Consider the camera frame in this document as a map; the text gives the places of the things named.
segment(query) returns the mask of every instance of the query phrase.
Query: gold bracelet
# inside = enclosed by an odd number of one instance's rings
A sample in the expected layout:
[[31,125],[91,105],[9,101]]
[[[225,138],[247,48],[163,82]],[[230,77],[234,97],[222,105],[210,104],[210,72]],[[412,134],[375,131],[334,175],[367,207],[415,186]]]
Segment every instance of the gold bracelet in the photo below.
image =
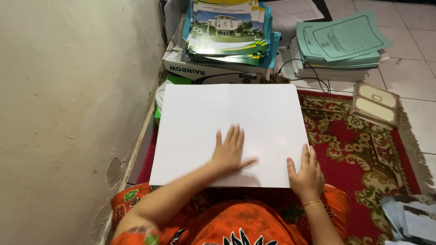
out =
[[301,204],[301,206],[305,206],[305,205],[308,205],[308,204],[311,204],[311,203],[315,203],[315,202],[322,202],[321,200],[318,200],[318,201],[310,201],[310,202],[308,202],[308,203],[305,203],[305,204]]

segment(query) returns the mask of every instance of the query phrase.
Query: person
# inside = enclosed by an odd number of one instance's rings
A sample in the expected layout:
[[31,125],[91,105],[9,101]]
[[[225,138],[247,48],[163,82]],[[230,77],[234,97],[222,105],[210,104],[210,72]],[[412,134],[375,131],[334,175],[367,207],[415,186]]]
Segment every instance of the person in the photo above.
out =
[[315,150],[303,146],[301,168],[287,158],[289,188],[206,188],[258,161],[242,160],[244,130],[216,135],[212,159],[151,191],[148,183],[112,200],[113,245],[343,245],[347,195],[328,185]]

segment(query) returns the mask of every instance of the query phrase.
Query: carpet fringe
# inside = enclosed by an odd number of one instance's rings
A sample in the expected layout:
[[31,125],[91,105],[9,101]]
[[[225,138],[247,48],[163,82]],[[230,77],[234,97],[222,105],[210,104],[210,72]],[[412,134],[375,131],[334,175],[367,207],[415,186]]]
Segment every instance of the carpet fringe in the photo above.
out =
[[418,141],[412,132],[412,126],[409,117],[400,105],[400,117],[398,123],[398,132],[409,157],[410,164],[421,189],[422,194],[436,194],[436,190],[430,186],[434,185],[433,176],[426,164],[424,154],[419,149]]

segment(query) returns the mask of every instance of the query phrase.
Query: finger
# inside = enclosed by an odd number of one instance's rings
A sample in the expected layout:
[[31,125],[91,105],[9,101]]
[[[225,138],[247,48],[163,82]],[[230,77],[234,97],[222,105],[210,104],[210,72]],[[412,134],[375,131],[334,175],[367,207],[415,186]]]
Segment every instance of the finger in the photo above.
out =
[[310,153],[309,153],[309,163],[313,167],[317,167],[317,153],[315,152],[315,149],[313,146],[310,146]]
[[301,168],[309,166],[309,148],[307,144],[303,145],[303,152],[301,153]]
[[230,139],[232,138],[234,130],[235,130],[235,125],[230,124],[230,128],[228,129],[227,136],[225,138],[224,143],[226,143],[226,144],[230,143]]
[[245,138],[244,129],[241,129],[239,133],[238,141],[236,143],[237,147],[242,148],[242,146],[244,146],[244,138]]
[[259,162],[258,157],[251,157],[249,159],[242,160],[242,162],[239,164],[239,169],[243,169],[244,167],[256,162]]
[[295,170],[295,164],[292,158],[288,157],[286,159],[287,166],[288,166],[288,178],[292,179],[297,176],[297,171]]
[[239,137],[239,124],[235,125],[235,130],[233,131],[232,139],[230,140],[230,143],[232,145],[236,145],[236,142],[238,141]]
[[217,131],[217,146],[222,145],[222,140],[221,140],[221,130],[218,129]]

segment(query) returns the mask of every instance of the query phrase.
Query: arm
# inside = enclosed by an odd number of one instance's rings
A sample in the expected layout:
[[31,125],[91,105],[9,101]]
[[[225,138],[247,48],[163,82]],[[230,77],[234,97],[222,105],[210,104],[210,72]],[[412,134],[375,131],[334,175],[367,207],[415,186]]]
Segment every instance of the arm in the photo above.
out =
[[[320,200],[324,190],[324,175],[321,172],[320,163],[317,160],[315,149],[307,145],[303,146],[301,156],[301,168],[298,174],[291,158],[287,159],[289,183],[292,190],[300,198],[301,203]],[[310,235],[314,245],[344,245],[341,237],[331,223],[322,202],[314,202],[303,206],[309,222]]]
[[137,226],[163,227],[198,192],[223,175],[238,171],[258,159],[241,161],[244,131],[231,126],[224,142],[217,132],[212,160],[199,169],[162,186],[142,198],[119,223],[114,238]]

